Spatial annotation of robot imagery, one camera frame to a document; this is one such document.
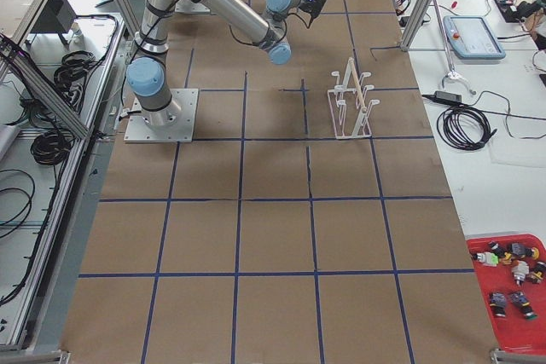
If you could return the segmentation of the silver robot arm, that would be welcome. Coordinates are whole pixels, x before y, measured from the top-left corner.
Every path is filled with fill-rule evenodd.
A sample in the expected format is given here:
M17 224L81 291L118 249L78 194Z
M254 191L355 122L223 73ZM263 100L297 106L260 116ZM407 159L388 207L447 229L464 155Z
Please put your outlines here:
M135 36L135 50L125 72L126 83L140 104L145 125L158 129L175 124L183 109L167 83L169 19L181 0L146 0L141 29ZM286 19L294 9L317 18L327 0L265 0L265 9L257 13L243 0L186 0L201 4L208 14L192 17L188 23L211 18L224 19L233 37L245 36L243 45L261 49L276 65L287 63L291 47L287 40Z

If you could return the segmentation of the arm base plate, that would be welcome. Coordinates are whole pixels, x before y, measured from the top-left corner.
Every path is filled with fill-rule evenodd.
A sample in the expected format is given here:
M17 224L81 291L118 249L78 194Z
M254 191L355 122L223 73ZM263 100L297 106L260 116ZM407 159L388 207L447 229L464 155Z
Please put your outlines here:
M133 111L125 129L125 142L129 143L170 143L192 142L198 89L171 89L170 105L159 112L142 110L135 98Z
M211 10L202 3L193 3L190 0L179 0L175 6L179 14L210 14Z

